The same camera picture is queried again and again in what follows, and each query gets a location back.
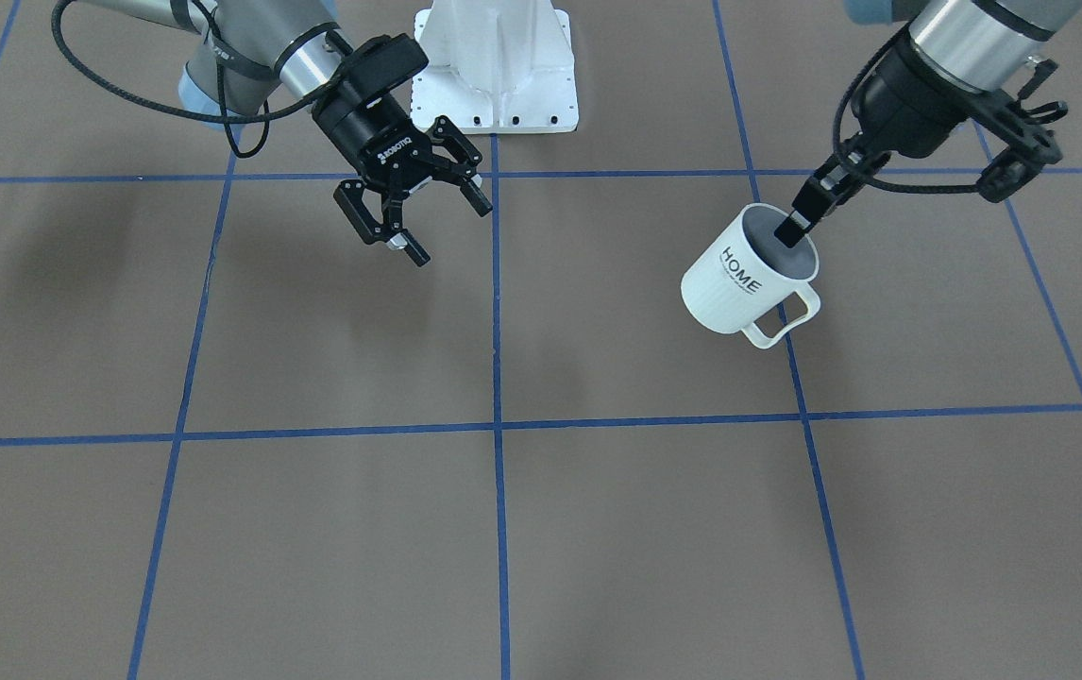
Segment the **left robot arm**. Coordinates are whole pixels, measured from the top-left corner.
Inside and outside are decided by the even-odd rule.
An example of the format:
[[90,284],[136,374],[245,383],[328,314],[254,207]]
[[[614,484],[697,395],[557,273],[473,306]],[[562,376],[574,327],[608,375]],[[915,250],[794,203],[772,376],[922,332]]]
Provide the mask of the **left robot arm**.
[[[787,248],[865,186],[921,196],[977,195],[1006,201],[1063,160],[1051,125],[1067,103],[1030,107],[1057,70],[1042,48],[1076,17],[1080,1],[852,1],[857,23],[898,31],[853,77],[832,115],[831,152],[774,230]],[[1004,143],[968,184],[903,184],[879,178],[892,156],[929,158],[964,122]]]

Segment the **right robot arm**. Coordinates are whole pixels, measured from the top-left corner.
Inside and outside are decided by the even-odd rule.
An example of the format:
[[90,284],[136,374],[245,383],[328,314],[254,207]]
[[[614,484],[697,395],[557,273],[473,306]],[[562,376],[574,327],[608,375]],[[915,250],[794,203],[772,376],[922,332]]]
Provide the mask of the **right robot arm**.
[[426,249],[404,224],[403,206],[428,182],[460,189],[477,215],[493,210],[481,189],[481,152],[449,117],[420,128],[394,97],[395,89],[428,65],[408,34],[373,36],[354,44],[325,1],[106,1],[105,9],[199,38],[179,81],[179,107],[114,86],[88,68],[62,31],[69,3],[52,11],[52,35],[63,57],[110,94],[226,134],[230,151],[239,128],[295,112],[313,123],[354,169],[339,182],[334,201],[364,244],[403,251],[415,265]]

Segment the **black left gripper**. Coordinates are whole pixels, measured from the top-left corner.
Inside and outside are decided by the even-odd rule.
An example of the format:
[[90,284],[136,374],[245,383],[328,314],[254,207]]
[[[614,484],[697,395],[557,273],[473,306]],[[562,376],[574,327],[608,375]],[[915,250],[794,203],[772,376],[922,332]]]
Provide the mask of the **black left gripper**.
[[862,176],[882,169],[882,154],[929,158],[953,128],[972,117],[969,103],[984,90],[961,82],[911,42],[893,42],[862,69],[848,95],[848,112],[857,132],[843,144],[852,173],[832,154],[804,182],[791,210],[773,235],[794,248],[839,206],[865,189]]

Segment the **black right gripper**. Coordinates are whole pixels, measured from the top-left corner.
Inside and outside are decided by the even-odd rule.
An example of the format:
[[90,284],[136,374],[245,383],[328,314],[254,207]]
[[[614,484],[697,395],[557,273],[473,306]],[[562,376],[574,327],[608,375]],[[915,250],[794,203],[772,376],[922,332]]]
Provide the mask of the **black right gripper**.
[[[454,185],[477,215],[493,210],[481,189],[481,152],[451,121],[438,116],[428,139],[415,128],[391,91],[423,70],[423,64],[342,64],[337,81],[313,107],[312,118],[362,180],[339,182],[333,199],[365,245],[383,244],[403,251],[423,267],[431,254],[406,228],[403,205],[406,189],[425,181]],[[380,197],[380,218],[365,205],[372,189]]]

